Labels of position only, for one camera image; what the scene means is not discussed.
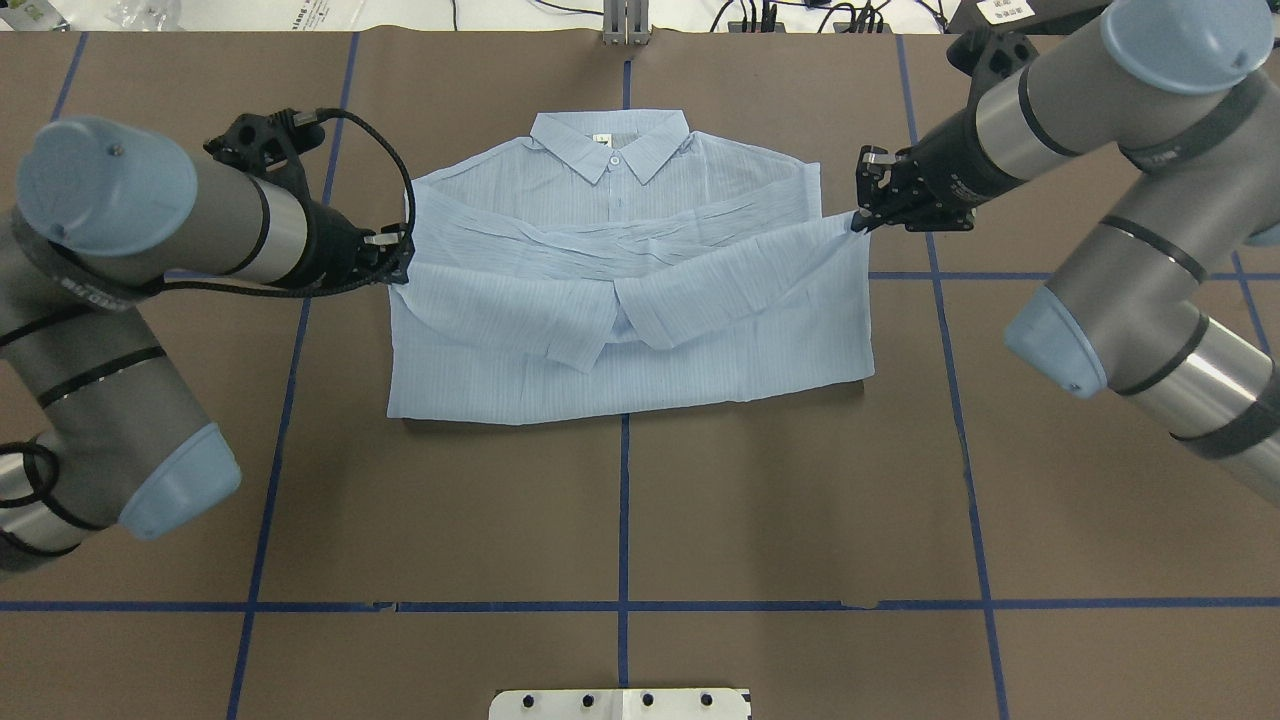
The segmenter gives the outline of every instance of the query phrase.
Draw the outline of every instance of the shirt collar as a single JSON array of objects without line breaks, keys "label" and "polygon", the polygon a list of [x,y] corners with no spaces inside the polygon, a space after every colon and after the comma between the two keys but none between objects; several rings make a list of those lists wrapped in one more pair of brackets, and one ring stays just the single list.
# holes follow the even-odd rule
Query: shirt collar
[{"label": "shirt collar", "polygon": [[[591,140],[596,133],[640,137],[611,149]],[[689,140],[689,123],[680,110],[539,113],[529,135],[591,184],[600,182],[614,152],[648,184]]]}]

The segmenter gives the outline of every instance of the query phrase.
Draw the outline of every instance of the cable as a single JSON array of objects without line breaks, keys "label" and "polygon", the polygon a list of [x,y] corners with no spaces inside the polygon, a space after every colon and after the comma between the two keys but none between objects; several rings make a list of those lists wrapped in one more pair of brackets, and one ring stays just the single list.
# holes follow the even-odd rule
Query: cable
[{"label": "cable", "polygon": [[[58,464],[58,456],[54,455],[52,450],[49,450],[35,441],[6,442],[0,445],[0,456],[5,455],[22,455],[22,464],[27,473],[27,482],[31,483],[31,493],[15,500],[0,500],[0,509],[13,510],[14,507],[26,507],[28,505],[44,502],[45,498],[49,497],[49,493],[54,492],[54,486],[58,484],[58,474],[61,471],[61,466]],[[49,462],[49,477],[41,478],[40,470],[36,465],[27,464],[27,457],[41,457],[45,462]]]},{"label": "cable", "polygon": [[947,15],[946,8],[942,6],[942,0],[938,0],[937,10],[933,9],[933,5],[925,3],[925,0],[915,0],[915,4],[929,12],[929,15],[933,17],[933,22],[938,23],[938,29],[942,32],[947,31]]},{"label": "cable", "polygon": [[719,12],[716,13],[716,19],[712,20],[712,29],[709,29],[707,32],[716,32],[716,28],[719,26],[719,19],[724,17],[724,10],[728,10],[728,6],[732,5],[732,4],[733,4],[733,0],[724,0],[724,4],[721,5]]},{"label": "cable", "polygon": [[852,3],[836,3],[827,10],[827,14],[822,17],[822,23],[818,24],[818,32],[822,32],[823,29],[827,28],[827,20],[829,20],[831,15],[836,14],[836,10],[840,10],[841,8],[849,10],[850,26],[858,22],[858,9],[854,8]]},{"label": "cable", "polygon": [[[401,238],[398,246],[403,246],[403,243],[410,242],[410,238],[413,237],[413,225],[415,223],[417,223],[417,201],[413,196],[413,178],[410,177],[408,168],[404,167],[404,160],[401,159],[399,154],[396,152],[396,149],[392,147],[392,143],[388,142],[387,138],[383,137],[380,132],[374,129],[374,127],[370,126],[367,122],[365,122],[364,118],[349,110],[346,110],[343,108],[319,108],[316,109],[316,117],[320,118],[321,122],[333,118],[343,118],[351,120],[352,123],[356,123],[357,126],[360,126],[361,129],[369,133],[369,137],[374,138],[374,141],[378,145],[380,145],[383,150],[387,151],[392,161],[396,163],[396,169],[399,170],[401,179],[404,182],[404,193],[408,199],[407,202],[408,215],[406,217],[404,224],[402,225],[403,229],[401,231]],[[358,290],[369,284],[383,282],[392,274],[392,272],[396,270],[396,265],[397,265],[397,251],[389,250],[383,256],[381,264],[379,264],[370,275],[329,288],[311,287],[300,290],[266,290],[257,287],[241,287],[237,284],[228,284],[228,283],[211,283],[204,281],[165,282],[161,278],[157,283],[148,286],[146,290],[155,291],[157,293],[168,292],[170,290],[209,290],[214,292],[228,292],[232,295],[248,295],[252,297],[289,297],[289,299],[329,297],[332,295],[340,295],[343,292],[351,292],[353,290]]]},{"label": "cable", "polygon": [[532,4],[535,4],[535,5],[547,5],[548,8],[556,8],[557,10],[564,10],[566,13],[577,13],[580,15],[600,15],[602,18],[604,17],[604,13],[602,13],[600,10],[584,10],[582,8],[566,8],[563,5],[556,5],[556,4],[548,3],[547,0],[529,0],[529,1],[532,3]]},{"label": "cable", "polygon": [[884,24],[884,14],[881,13],[881,10],[883,10],[893,0],[884,0],[879,5],[873,6],[870,0],[867,0],[863,4],[860,12],[858,8],[854,6],[852,3],[836,3],[835,5],[831,6],[831,9],[827,10],[827,14],[822,18],[822,23],[818,26],[818,32],[822,32],[827,27],[827,20],[829,20],[831,15],[840,9],[849,10],[849,27],[841,32],[846,33],[860,32],[863,27],[874,29],[874,26],[877,24],[877,18],[879,18],[878,22],[881,26]]}]

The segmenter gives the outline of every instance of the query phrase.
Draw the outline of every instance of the light blue shirt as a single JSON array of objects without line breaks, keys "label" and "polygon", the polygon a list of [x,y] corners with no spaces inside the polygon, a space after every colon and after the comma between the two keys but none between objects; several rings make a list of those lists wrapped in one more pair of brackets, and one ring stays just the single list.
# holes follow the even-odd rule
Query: light blue shirt
[{"label": "light blue shirt", "polygon": [[869,238],[822,219],[818,172],[618,110],[540,114],[419,178],[388,415],[524,424],[870,375]]}]

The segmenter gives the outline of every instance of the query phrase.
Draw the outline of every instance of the white label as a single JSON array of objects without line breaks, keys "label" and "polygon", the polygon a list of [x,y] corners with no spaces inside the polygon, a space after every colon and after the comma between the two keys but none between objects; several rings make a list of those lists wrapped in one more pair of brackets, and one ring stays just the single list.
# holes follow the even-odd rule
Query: white label
[{"label": "white label", "polygon": [[982,0],[978,3],[978,9],[993,26],[1021,20],[1036,14],[1027,0]]}]

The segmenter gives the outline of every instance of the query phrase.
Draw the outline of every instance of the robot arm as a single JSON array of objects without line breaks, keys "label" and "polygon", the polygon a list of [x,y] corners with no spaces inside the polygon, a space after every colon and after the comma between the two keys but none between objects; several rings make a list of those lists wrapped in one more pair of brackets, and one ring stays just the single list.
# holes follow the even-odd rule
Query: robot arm
[{"label": "robot arm", "polygon": [[855,229],[970,229],[978,205],[1116,142],[1143,176],[1005,342],[1073,395],[1132,400],[1280,505],[1280,373],[1189,301],[1242,242],[1280,241],[1271,35],[1261,0],[1117,0],[1041,58],[1021,37],[961,38],[948,56],[974,76],[969,106],[897,155],[863,149]]},{"label": "robot arm", "polygon": [[[239,469],[133,307],[173,288],[278,297],[403,282],[407,223],[375,233],[316,202],[298,155],[344,110],[242,115],[212,158],[100,118],[45,127],[0,214],[0,357],[52,429],[0,446],[0,578],[120,523],[150,539],[225,498]],[[264,287],[166,282],[173,269]]]}]

